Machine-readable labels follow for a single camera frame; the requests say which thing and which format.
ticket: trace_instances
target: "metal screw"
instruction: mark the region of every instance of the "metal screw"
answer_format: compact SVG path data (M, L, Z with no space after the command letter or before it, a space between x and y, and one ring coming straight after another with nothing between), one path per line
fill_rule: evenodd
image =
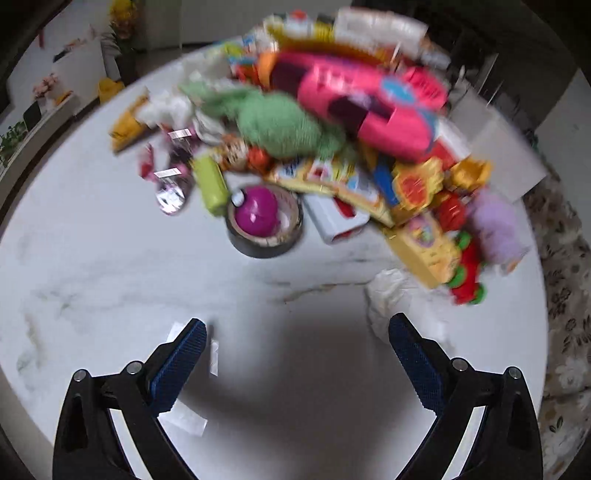
M521 378L521 370L519 370L517 367L509 367L509 375L516 380L519 380Z
M140 372L140 370L142 370L142 367L142 362L135 361L128 364L127 367L125 367L125 370L130 375L135 375L136 373Z
M466 362L463 358L454 358L452 361L452 367L459 372L463 372L468 370L468 362Z
M74 379L75 382L81 382L82 380L84 380L86 378L86 370L76 371L72 378Z

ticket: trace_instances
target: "pink toy ball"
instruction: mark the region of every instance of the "pink toy ball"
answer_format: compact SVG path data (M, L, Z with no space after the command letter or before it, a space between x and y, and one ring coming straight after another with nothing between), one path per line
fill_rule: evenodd
M279 205L268 188L257 185L238 190L232 195L232 203L236 223L245 233L263 238L276 233Z

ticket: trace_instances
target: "pile of toys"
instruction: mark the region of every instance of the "pile of toys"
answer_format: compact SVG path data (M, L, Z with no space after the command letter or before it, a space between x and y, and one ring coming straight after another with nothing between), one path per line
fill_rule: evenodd
M113 128L113 149L160 127L168 168L155 171L148 146L140 173L163 211L178 212L198 183L247 255L295 244L301 200L325 242L373 218L425 286L480 303L481 266L511 272L527 249L512 207L487 186L490 162L445 118L449 58L427 28L356 8L272 15L204 53L173 92L138 99ZM266 183L231 194L225 172Z

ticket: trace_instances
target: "red and white box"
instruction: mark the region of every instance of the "red and white box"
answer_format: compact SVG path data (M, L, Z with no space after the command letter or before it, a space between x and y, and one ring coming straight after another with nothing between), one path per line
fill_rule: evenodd
M369 222L368 212L337 198L309 193L303 199L322 240L329 245L356 235Z

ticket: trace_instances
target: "black tape roll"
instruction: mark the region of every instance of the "black tape roll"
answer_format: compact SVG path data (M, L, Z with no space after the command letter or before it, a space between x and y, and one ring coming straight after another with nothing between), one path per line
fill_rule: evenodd
M236 250L252 258L273 258L289 251L300 239L304 213L300 199L277 185L265 185L273 192L279 204L281 227L277 234L263 238L252 236L242 230L236 223L236 207L228 202L226 211L226 227L228 237Z

